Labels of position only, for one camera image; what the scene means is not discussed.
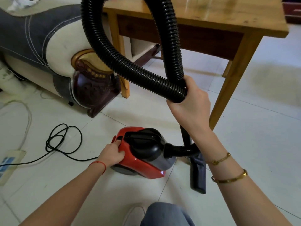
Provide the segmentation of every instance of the table top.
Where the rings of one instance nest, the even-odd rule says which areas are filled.
[[[280,0],[171,0],[179,24],[234,32],[260,30],[286,37],[288,26]],[[109,0],[104,12],[152,19],[143,0]]]

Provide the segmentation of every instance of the gold bangle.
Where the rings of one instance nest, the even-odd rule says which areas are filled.
[[[225,161],[226,159],[228,159],[229,157],[231,156],[231,154],[228,152],[227,153],[227,155],[226,155],[226,157],[224,157],[224,158],[222,158],[222,159],[220,159],[220,160],[218,160],[218,161],[216,161],[216,160],[213,160],[213,161],[211,161],[211,162],[206,162],[207,164],[213,164],[213,165],[218,165],[220,162],[223,162],[223,161]]]
[[[227,179],[227,180],[216,180],[213,178],[213,176],[211,177],[212,181],[213,182],[216,182],[216,183],[232,183],[232,182],[236,182],[237,180],[239,179],[243,179],[244,177],[246,177],[248,175],[248,172],[246,169],[243,169],[243,173],[241,175],[238,175],[237,177],[235,178],[231,178],[231,179]]]

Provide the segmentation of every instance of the red vacuum cleaner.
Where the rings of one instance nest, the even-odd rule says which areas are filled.
[[[108,40],[102,25],[105,0],[82,0],[82,25],[91,47],[97,56],[115,73],[153,93],[179,103],[187,95],[183,79],[183,65],[178,24],[171,0],[144,0],[155,20],[164,54],[164,79],[134,64],[120,54]],[[191,188],[206,193],[206,163],[198,147],[192,144],[187,131],[181,126],[184,146],[167,143],[156,129],[126,127],[115,140],[121,140],[119,151],[125,151],[124,159],[112,168],[127,175],[140,174],[146,178],[161,178],[172,167],[176,157],[190,159]]]

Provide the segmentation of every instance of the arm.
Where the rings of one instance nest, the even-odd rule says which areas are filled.
[[[110,167],[119,163],[124,152],[118,152],[121,141],[107,144],[96,161]],[[69,226],[80,210],[93,186],[104,172],[102,163],[93,163],[80,175],[71,180],[38,209],[29,215],[20,226]]]
[[[205,160],[211,162],[222,159],[227,150],[209,128],[208,94],[200,90],[191,77],[185,76],[185,80],[188,87],[185,100],[178,104],[167,101],[167,104],[179,124],[190,134]],[[217,180],[235,178],[243,173],[243,169],[232,157],[218,165],[208,165]],[[291,226],[249,176],[218,186],[236,225]]]

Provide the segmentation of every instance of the jeans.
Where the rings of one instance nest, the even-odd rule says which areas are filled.
[[[182,207],[155,202],[151,204],[141,221],[141,226],[195,226]]]

